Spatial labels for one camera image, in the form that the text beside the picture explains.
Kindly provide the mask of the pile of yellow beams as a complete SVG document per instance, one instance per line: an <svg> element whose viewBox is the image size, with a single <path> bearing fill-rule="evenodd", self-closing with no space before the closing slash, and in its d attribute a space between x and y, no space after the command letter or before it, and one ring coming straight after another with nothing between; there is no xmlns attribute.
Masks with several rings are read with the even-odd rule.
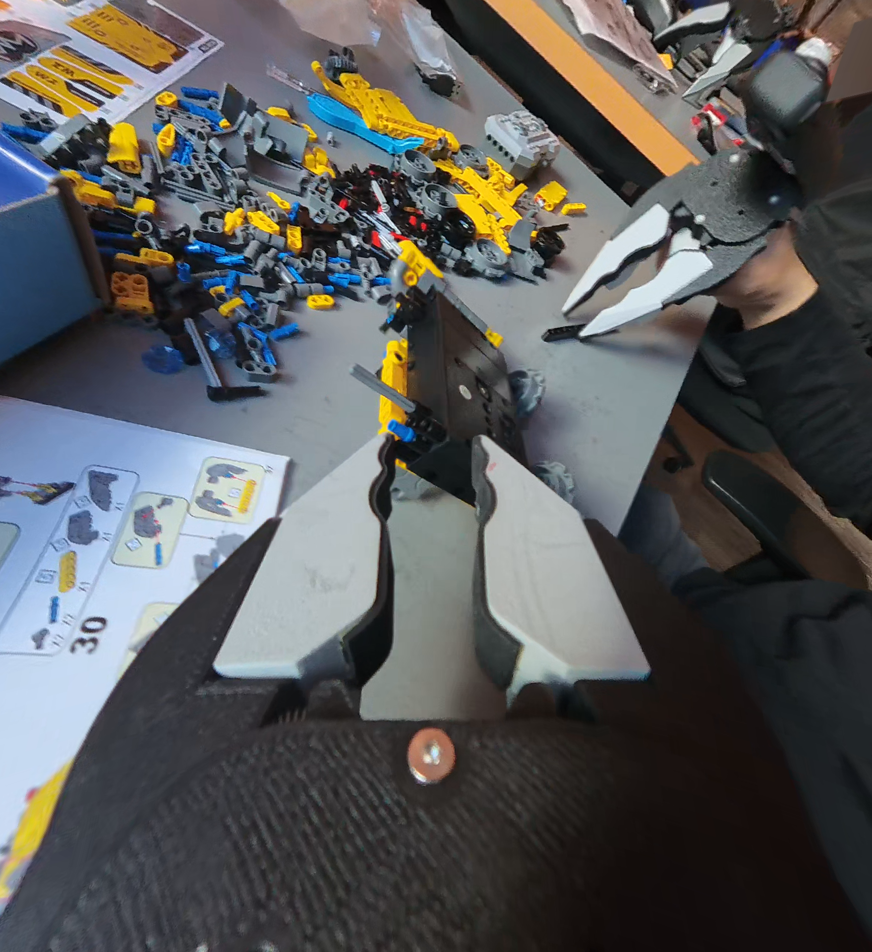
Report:
<svg viewBox="0 0 872 952"><path fill-rule="evenodd" d="M483 251L501 256L501 268L513 268L521 259L533 276L561 254L570 222L587 215L587 204L574 201L553 172L555 161L517 181L482 150L484 131L477 142L459 137L432 107L420 111L363 75L351 50L329 51L323 61L312 62L311 70L316 92L358 111L368 125L382 128L384 116L415 120L454 139L450 145L391 156L326 125L327 143L330 133L342 132L374 152L371 162L338 171L331 162L313 165L315 175L329 178L334 201L362 222L374 246L408 240L441 261L474 258Z"/></svg>

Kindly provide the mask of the clear plastic bag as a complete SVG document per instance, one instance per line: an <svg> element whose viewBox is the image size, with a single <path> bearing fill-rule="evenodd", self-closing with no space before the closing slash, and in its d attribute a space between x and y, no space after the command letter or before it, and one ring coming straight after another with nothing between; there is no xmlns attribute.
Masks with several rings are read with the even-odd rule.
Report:
<svg viewBox="0 0 872 952"><path fill-rule="evenodd" d="M444 98L462 88L446 33L417 1L281 1L296 25L334 47L376 47L382 38L414 65L423 84Z"/></svg>

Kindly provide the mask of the blue cardboard box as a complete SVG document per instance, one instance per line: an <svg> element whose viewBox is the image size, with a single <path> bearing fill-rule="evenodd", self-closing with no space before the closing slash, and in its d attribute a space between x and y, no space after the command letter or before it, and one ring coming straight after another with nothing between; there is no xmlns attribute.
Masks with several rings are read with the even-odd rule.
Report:
<svg viewBox="0 0 872 952"><path fill-rule="evenodd" d="M0 133L0 365L110 297L71 181Z"/></svg>

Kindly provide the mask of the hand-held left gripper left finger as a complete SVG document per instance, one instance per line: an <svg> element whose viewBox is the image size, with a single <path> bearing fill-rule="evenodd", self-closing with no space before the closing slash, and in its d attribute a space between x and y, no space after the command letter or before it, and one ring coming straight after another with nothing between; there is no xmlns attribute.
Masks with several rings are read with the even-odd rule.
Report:
<svg viewBox="0 0 872 952"><path fill-rule="evenodd" d="M375 435L287 507L214 660L225 679L364 687L393 644L394 443Z"/></svg>

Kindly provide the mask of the grey motor block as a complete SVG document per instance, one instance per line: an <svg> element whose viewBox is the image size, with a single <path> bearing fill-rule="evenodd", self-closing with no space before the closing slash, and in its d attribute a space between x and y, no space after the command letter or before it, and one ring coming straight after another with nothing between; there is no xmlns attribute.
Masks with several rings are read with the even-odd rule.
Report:
<svg viewBox="0 0 872 952"><path fill-rule="evenodd" d="M553 163L561 151L561 140L533 113L519 110L485 119L482 150L522 182Z"/></svg>

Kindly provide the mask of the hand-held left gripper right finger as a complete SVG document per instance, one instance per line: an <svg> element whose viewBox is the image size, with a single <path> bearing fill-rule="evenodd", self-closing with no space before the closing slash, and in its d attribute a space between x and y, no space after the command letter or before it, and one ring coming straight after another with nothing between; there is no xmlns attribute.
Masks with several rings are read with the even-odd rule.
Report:
<svg viewBox="0 0 872 952"><path fill-rule="evenodd" d="M486 436L471 445L477 661L512 707L578 683L642 682L651 666L579 513Z"/></svg>

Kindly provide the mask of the person's right forearm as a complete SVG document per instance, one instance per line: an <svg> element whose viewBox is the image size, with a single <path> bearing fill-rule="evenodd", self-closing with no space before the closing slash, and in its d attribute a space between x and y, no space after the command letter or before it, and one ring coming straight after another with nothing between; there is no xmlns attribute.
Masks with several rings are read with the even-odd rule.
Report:
<svg viewBox="0 0 872 952"><path fill-rule="evenodd" d="M837 188L797 222L797 253L818 292L774 323L741 324L730 349L791 466L872 540L872 356L855 334L872 319L872 93L838 111Z"/></svg>

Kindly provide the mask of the wooden table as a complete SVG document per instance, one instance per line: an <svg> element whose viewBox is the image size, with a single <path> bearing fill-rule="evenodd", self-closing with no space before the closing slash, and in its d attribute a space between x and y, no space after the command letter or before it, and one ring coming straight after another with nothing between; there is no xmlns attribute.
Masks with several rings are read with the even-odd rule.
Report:
<svg viewBox="0 0 872 952"><path fill-rule="evenodd" d="M444 30L627 204L697 165L693 110L579 35L560 2L425 2Z"/></svg>

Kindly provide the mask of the dark curved panel piece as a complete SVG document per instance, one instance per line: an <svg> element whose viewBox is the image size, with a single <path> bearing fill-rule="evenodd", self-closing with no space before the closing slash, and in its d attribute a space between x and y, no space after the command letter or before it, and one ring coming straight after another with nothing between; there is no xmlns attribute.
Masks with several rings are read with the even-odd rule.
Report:
<svg viewBox="0 0 872 952"><path fill-rule="evenodd" d="M222 127L209 143L231 169L289 190L298 189L306 172L303 154L309 134L301 125L259 109L257 103L229 83L221 90Z"/></svg>

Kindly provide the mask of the person's right hand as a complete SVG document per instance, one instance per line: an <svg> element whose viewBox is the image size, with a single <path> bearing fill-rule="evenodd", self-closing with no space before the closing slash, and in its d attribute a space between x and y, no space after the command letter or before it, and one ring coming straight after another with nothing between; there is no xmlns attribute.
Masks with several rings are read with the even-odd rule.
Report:
<svg viewBox="0 0 872 952"><path fill-rule="evenodd" d="M771 232L752 256L714 292L716 303L736 311L745 330L774 323L813 299L818 283L799 258L797 222Z"/></svg>

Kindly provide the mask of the grey desk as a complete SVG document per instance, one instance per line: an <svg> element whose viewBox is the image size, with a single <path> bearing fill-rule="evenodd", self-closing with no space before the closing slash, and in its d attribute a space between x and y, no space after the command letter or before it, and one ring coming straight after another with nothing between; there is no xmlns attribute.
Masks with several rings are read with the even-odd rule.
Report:
<svg viewBox="0 0 872 952"><path fill-rule="evenodd" d="M299 102L266 74L269 65L305 80L310 63L329 47L300 31L278 2L167 6L224 42L185 82L207 88L229 82L259 104ZM699 299L599 341L544 343L542 331L563 323L568 292L627 210L566 145L551 174L587 211L566 219L566 248L548 277L536 284L457 275L449 281L459 298L501 333L509 367L545 375L543 403L525 432L530 461L564 464L574 476L582 515L617 531L674 408L712 304ZM302 332L282 347L282 375L265 398L215 406L204 396L200 373L160 375L144 367L141 354L158 333L99 316L0 365L0 394L289 457L288 505L371 435L376 395L348 369L354 363L378 367L385 348L379 330L385 311L375 303L344 301L309 318L303 311L294 315Z"/></svg>

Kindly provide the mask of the instruction booklet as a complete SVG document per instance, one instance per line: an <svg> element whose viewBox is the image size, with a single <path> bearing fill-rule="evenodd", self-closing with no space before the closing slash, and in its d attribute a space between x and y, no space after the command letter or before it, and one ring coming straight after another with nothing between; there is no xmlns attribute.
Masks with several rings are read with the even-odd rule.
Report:
<svg viewBox="0 0 872 952"><path fill-rule="evenodd" d="M288 464L0 397L0 915L114 684L276 514Z"/></svg>

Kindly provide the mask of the yellow sticker sheet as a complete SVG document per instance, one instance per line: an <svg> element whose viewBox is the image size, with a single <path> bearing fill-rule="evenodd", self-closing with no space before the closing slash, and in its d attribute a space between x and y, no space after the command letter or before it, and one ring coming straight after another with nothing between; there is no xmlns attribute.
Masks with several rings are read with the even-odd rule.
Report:
<svg viewBox="0 0 872 952"><path fill-rule="evenodd" d="M165 2L0 1L0 100L121 121L223 46Z"/></svg>

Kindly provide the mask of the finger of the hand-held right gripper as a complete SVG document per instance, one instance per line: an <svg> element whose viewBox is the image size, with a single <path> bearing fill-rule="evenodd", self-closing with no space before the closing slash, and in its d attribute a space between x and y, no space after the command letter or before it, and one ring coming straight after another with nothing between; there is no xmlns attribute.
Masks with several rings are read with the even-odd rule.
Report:
<svg viewBox="0 0 872 952"><path fill-rule="evenodd" d="M664 310L685 289L704 278L712 267L711 259L702 249L671 252L651 281L632 289L620 302L599 313L580 331L580 339L602 336Z"/></svg>
<svg viewBox="0 0 872 952"><path fill-rule="evenodd" d="M561 315L573 314L622 271L657 250L668 236L670 220L671 213L667 208L654 205L610 238L569 293L561 307Z"/></svg>

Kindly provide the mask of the yellow toy vehicle model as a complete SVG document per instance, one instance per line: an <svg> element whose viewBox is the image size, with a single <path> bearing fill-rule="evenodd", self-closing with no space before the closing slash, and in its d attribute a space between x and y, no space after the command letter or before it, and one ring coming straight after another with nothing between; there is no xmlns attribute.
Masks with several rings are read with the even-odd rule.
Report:
<svg viewBox="0 0 872 952"><path fill-rule="evenodd" d="M546 381L510 370L501 336L447 287L442 270L411 241L394 244L384 330L395 333L382 365L351 375L379 396L378 433L409 474L474 505L472 452L486 437L527 466L523 429Z"/></svg>

